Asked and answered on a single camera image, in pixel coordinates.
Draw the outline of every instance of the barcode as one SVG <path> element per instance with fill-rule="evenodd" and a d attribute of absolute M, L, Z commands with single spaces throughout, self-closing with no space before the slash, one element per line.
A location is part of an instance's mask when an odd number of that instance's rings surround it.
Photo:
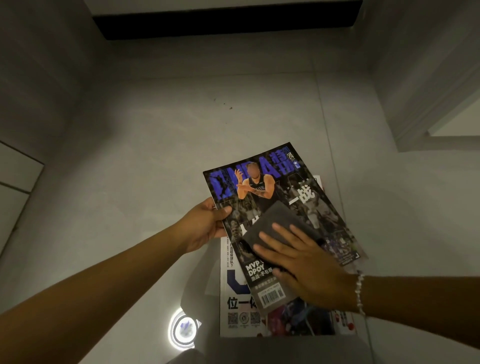
<path fill-rule="evenodd" d="M 283 292 L 280 283 L 276 283 L 273 286 L 268 287 L 266 290 L 258 292 L 258 296 L 262 301 L 262 306 L 265 308 L 271 304 L 274 304 L 275 302 L 280 301 L 285 297 L 285 293 Z"/>

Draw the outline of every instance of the right hand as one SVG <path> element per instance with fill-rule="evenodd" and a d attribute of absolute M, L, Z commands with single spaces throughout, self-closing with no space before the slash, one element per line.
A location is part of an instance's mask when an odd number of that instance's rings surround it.
<path fill-rule="evenodd" d="M 266 261 L 288 270 L 281 272 L 275 268 L 273 274 L 308 303 L 329 310 L 356 311 L 357 276 L 347 273 L 329 253 L 297 227 L 290 225 L 292 232 L 275 223 L 272 227 L 291 246 L 261 232 L 260 238 L 273 250 L 258 244 L 253 248 Z"/>
<path fill-rule="evenodd" d="M 235 175 L 237 180 L 239 180 L 239 184 L 241 184 L 243 182 L 243 173 L 240 170 L 235 170 Z"/>

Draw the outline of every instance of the basketball player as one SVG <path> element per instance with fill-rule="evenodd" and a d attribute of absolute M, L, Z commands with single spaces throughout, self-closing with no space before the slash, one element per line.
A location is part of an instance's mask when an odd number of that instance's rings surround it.
<path fill-rule="evenodd" d="M 239 181 L 239 184 L 237 184 L 239 199 L 243 200 L 250 192 L 260 212 L 264 213 L 279 200 L 275 180 L 270 174 L 260 173 L 260 168 L 255 162 L 247 164 L 247 172 L 250 177 L 244 180 L 243 173 L 240 170 L 235 170 L 235 175 Z"/>

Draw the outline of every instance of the bracelet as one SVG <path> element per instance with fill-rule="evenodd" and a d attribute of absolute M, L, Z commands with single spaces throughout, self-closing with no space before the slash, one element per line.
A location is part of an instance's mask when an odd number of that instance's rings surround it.
<path fill-rule="evenodd" d="M 355 293 L 357 294 L 357 307 L 359 309 L 360 314 L 365 317 L 366 316 L 365 311 L 363 310 L 363 304 L 360 299 L 361 285 L 362 285 L 363 279 L 365 278 L 365 275 L 361 272 L 361 270 L 358 271 L 358 275 L 359 276 L 357 279 L 357 288 L 355 290 Z"/>

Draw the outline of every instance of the magazine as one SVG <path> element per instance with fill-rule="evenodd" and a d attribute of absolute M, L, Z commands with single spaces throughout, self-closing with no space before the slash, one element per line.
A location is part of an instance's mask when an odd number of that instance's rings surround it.
<path fill-rule="evenodd" d="M 342 266 L 363 256 L 320 185 L 290 143 L 236 163 L 204 172 L 217 208 L 232 206 L 223 221 L 232 249 L 260 313 L 266 316 L 294 296 L 272 274 L 243 235 L 269 207 L 283 203 L 320 236 L 321 247 Z"/>
<path fill-rule="evenodd" d="M 229 238 L 221 239 L 220 337 L 354 335 L 350 312 L 328 311 L 297 298 L 262 316 Z"/>

